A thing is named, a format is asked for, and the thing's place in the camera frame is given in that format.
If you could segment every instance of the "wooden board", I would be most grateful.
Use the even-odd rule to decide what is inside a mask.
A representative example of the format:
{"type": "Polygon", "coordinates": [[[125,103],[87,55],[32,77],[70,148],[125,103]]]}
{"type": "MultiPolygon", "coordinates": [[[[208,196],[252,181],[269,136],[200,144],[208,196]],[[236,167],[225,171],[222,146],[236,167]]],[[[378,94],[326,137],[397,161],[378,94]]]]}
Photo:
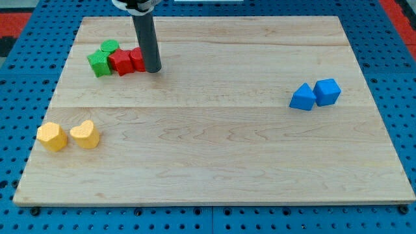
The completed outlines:
{"type": "Polygon", "coordinates": [[[45,122],[92,119],[96,149],[38,142],[21,206],[353,205],[415,195],[336,17],[156,18],[163,69],[94,77],[106,39],[136,46],[130,18],[85,18],[45,122]],[[333,77],[336,105],[290,109],[333,77]]]}

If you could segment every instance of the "block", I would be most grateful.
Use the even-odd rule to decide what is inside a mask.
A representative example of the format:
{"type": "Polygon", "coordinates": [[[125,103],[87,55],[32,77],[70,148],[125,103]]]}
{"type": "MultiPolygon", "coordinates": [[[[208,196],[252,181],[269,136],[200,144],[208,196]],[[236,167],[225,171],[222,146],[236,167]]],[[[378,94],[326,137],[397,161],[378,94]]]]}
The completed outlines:
{"type": "Polygon", "coordinates": [[[310,111],[317,97],[312,92],[311,87],[304,83],[294,94],[289,104],[290,107],[310,111]]]}
{"type": "Polygon", "coordinates": [[[73,127],[70,135],[84,149],[93,149],[99,142],[99,132],[92,120],[85,120],[80,126],[73,127]]]}
{"type": "Polygon", "coordinates": [[[138,72],[145,72],[146,71],[146,69],[144,67],[144,62],[143,62],[142,50],[139,47],[134,48],[130,52],[130,59],[131,59],[131,62],[133,63],[133,66],[135,67],[136,71],[138,71],[138,72]]]}
{"type": "Polygon", "coordinates": [[[341,93],[341,89],[334,79],[325,79],[315,84],[313,93],[317,97],[317,105],[322,107],[335,104],[341,93]]]}
{"type": "Polygon", "coordinates": [[[38,128],[36,139],[45,149],[56,152],[66,146],[68,137],[59,124],[47,122],[38,128]]]}
{"type": "Polygon", "coordinates": [[[130,51],[124,51],[117,49],[116,52],[109,55],[111,67],[118,72],[119,76],[123,76],[127,73],[135,72],[133,63],[130,60],[130,51]]]}
{"type": "Polygon", "coordinates": [[[106,40],[103,43],[101,43],[101,51],[102,52],[108,52],[110,54],[114,53],[118,48],[120,48],[120,45],[116,40],[106,40]]]}
{"type": "Polygon", "coordinates": [[[108,56],[110,53],[102,52],[99,49],[87,56],[88,62],[96,77],[101,77],[103,75],[111,75],[111,65],[109,64],[108,56]]]}

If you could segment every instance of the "robot end effector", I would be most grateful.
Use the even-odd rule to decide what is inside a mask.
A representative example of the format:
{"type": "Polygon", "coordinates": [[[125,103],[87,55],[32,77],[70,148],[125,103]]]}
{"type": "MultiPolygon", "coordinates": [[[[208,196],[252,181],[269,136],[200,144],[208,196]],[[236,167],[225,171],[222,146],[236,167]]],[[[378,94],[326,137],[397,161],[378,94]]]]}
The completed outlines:
{"type": "Polygon", "coordinates": [[[111,0],[114,6],[126,10],[133,17],[138,44],[142,50],[144,66],[147,72],[158,72],[162,68],[161,56],[157,45],[153,8],[161,0],[111,0]]]}

